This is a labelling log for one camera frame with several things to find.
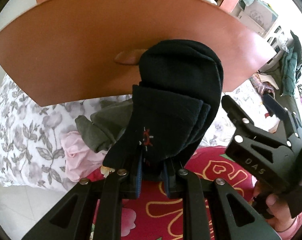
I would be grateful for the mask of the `pink sleeve forearm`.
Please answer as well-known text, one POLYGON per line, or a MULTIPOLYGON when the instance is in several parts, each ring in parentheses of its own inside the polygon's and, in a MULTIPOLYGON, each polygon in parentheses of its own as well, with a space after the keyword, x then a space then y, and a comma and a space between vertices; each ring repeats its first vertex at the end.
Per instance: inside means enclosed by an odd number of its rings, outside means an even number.
POLYGON ((281 237, 282 240, 290 240, 298 232, 302 225, 302 213, 299 214, 293 224, 285 231, 278 231, 277 234, 281 237))

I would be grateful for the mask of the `person's right hand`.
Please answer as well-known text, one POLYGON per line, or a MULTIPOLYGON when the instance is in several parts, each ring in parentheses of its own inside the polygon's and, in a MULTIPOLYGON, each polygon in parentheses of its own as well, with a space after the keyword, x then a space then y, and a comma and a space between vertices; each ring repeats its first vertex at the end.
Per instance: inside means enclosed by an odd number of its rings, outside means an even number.
POLYGON ((274 216, 266 221, 275 231, 283 232, 296 221, 302 222, 302 213, 298 217, 292 218, 287 202, 274 193, 266 198, 266 205, 268 212, 274 216))

